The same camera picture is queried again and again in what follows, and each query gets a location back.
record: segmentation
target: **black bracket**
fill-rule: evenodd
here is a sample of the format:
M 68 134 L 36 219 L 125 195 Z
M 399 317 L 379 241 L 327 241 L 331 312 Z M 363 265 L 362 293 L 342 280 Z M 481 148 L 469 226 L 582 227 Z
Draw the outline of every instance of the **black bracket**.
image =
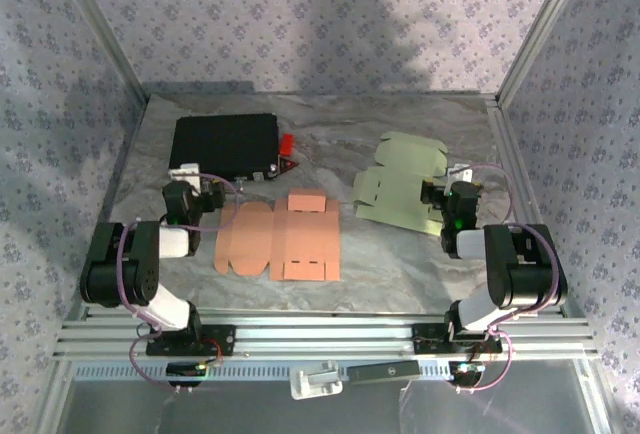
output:
M 147 342 L 147 356 L 163 357 L 216 357 L 218 346 L 222 356 L 231 356 L 236 341 L 236 326 L 203 325 L 200 341 L 196 339 L 176 339 L 163 333 L 157 339 Z
M 499 339 L 485 334 L 461 332 L 449 340 L 449 328 L 444 323 L 414 324 L 411 326 L 413 352 L 421 354 L 501 354 Z

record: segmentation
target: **red clip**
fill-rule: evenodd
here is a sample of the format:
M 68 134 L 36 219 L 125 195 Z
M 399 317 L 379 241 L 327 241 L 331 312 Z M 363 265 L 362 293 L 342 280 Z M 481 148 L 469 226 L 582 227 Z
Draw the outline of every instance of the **red clip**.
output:
M 289 157 L 293 153 L 293 134 L 285 134 L 280 142 L 280 155 Z

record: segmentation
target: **black box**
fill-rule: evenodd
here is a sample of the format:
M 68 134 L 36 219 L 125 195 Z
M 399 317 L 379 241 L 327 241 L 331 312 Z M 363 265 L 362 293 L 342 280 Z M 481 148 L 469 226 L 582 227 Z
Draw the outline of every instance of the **black box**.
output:
M 169 169 L 198 163 L 229 181 L 278 174 L 278 122 L 273 114 L 182 117 L 176 122 Z

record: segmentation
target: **marble surface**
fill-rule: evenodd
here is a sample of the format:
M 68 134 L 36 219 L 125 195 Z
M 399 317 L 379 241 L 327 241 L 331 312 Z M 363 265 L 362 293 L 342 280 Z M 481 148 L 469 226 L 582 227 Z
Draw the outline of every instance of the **marble surface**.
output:
M 245 183 L 241 200 L 273 205 L 292 187 L 320 187 L 341 204 L 341 276 L 335 283 L 271 282 L 213 268 L 215 233 L 205 233 L 194 257 L 162 260 L 161 282 L 202 307 L 440 314 L 452 300 L 485 282 L 484 262 L 451 260 L 439 238 L 355 217 L 349 195 L 357 172 L 375 164 L 380 136 L 390 130 L 442 140 L 449 164 L 496 161 L 484 103 L 472 97 L 435 96 L 198 96 L 154 95 L 129 154 L 111 219 L 158 219 L 165 213 L 161 188 L 175 122 L 188 115 L 272 112 L 280 133 L 295 135 L 300 166 L 272 182 Z M 480 224 L 506 212 L 504 183 L 488 171 Z M 218 213 L 202 226 L 216 226 Z

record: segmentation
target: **floral wallpaper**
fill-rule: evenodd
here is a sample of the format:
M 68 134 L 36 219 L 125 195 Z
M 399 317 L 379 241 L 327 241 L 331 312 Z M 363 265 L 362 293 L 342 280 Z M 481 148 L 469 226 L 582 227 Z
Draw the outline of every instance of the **floral wallpaper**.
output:
M 0 0 L 0 432 L 26 432 L 139 112 L 73 0 Z
M 147 92 L 495 92 L 543 0 L 98 0 Z
M 640 0 L 570 0 L 508 114 L 629 432 L 640 432 Z

